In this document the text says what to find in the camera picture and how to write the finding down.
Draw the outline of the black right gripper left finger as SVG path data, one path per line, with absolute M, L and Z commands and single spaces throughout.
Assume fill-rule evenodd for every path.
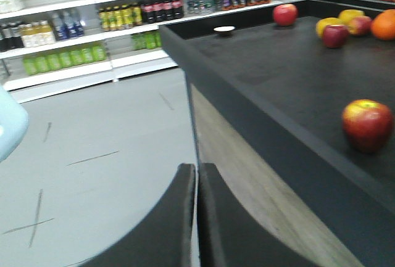
M 153 209 L 83 266 L 191 266 L 196 169 L 182 163 Z

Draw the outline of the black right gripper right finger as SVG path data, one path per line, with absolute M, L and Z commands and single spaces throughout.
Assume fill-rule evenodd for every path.
M 197 228 L 201 266 L 315 266 L 261 226 L 213 163 L 198 169 Z

